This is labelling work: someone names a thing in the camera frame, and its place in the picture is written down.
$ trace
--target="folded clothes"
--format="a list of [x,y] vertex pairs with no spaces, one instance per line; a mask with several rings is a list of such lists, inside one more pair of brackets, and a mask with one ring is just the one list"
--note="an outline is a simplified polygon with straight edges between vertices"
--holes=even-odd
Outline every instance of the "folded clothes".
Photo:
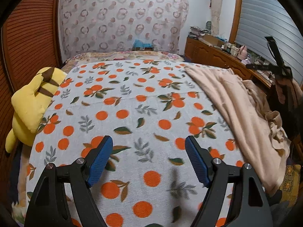
[[186,66],[186,73],[204,90],[233,132],[247,162],[273,195],[281,185],[290,140],[277,111],[271,111],[265,94],[231,69]]

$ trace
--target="curtain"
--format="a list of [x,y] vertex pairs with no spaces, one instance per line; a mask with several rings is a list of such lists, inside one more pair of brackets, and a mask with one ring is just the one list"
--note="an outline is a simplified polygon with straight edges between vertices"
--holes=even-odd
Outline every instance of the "curtain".
[[60,36],[66,57],[128,51],[135,39],[178,53],[187,0],[60,0]]
[[211,0],[212,7],[212,35],[219,35],[219,21],[222,7],[222,0]]

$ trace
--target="wooden cabinet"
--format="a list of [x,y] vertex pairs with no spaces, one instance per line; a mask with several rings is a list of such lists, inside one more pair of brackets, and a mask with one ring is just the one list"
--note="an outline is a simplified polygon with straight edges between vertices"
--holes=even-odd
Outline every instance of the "wooden cabinet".
[[193,63],[200,63],[204,65],[209,64],[209,56],[210,56],[211,47],[206,44],[198,45],[195,48],[195,52],[192,58]]
[[219,51],[212,51],[211,57],[209,59],[211,66],[217,66],[221,68],[229,68],[230,60],[228,57],[222,55]]
[[185,56],[192,60],[194,51],[196,50],[196,40],[188,38],[185,46]]
[[240,60],[232,55],[229,55],[214,47],[200,42],[199,40],[187,38],[185,47],[185,56],[193,63],[199,63],[220,68],[231,68],[235,74],[239,75],[243,80],[257,79],[262,82],[267,88],[271,84],[264,79],[260,74],[250,69],[246,69]]

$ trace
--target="pikachu plush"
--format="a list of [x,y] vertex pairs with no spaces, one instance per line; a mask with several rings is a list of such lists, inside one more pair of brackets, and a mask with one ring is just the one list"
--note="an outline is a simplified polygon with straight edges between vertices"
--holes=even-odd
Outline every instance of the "pikachu plush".
[[12,129],[6,137],[5,149],[11,153],[17,140],[33,146],[41,119],[66,73],[55,67],[44,67],[31,82],[12,96],[15,110]]

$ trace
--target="window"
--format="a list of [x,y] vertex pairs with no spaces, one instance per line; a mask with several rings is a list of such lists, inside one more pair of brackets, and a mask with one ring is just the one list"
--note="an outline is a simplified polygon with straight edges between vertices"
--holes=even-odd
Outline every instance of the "window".
[[235,42],[275,64],[265,36],[273,36],[286,65],[299,83],[303,80],[303,38],[277,0],[242,0]]

